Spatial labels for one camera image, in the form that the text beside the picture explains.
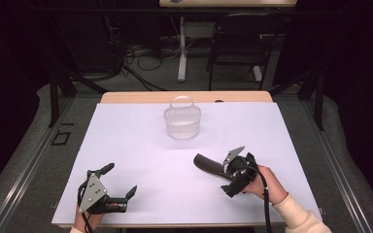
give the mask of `clear plastic basket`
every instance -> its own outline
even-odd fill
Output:
[[[175,139],[189,139],[199,132],[201,110],[195,106],[189,96],[178,96],[171,101],[169,109],[165,110],[164,118],[168,134]]]

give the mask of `chair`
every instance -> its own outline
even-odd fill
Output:
[[[207,65],[207,71],[210,71],[209,90],[212,90],[214,64],[250,66],[249,72],[254,66],[261,66],[259,89],[262,89],[272,44],[282,27],[282,21],[273,15],[233,13],[221,17],[214,26]]]

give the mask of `black curtain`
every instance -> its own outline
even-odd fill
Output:
[[[0,173],[39,106],[36,91],[48,83],[17,5],[0,1]]]
[[[298,0],[297,11],[347,9],[350,20],[344,45],[328,63],[324,93],[339,107],[347,147],[373,188],[373,1]],[[298,20],[290,23],[274,84],[308,71],[327,52],[326,39],[340,21]]]

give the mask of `table leg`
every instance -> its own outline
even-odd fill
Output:
[[[178,82],[184,82],[186,80],[187,72],[187,50],[186,50],[186,29],[185,29],[185,19],[181,17],[180,23],[181,30],[181,57],[180,57],[180,68],[178,71]]]
[[[253,73],[255,76],[255,80],[260,82],[262,80],[262,73],[261,73],[261,70],[259,69],[259,66],[254,66]]]

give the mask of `human arm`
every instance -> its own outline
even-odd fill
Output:
[[[295,199],[288,194],[275,174],[268,167],[258,166],[259,172],[268,184],[269,201],[287,224],[287,233],[297,232],[331,232],[312,212],[304,210]],[[243,192],[249,192],[263,199],[264,186],[260,176],[247,185]]]
[[[89,222],[90,228],[94,231],[99,223],[101,223],[102,218],[105,214],[101,215],[90,215],[88,212],[85,212],[86,219]],[[75,213],[75,222],[74,227],[71,228],[70,233],[84,233],[85,231],[85,221],[83,216],[78,212],[78,208]]]

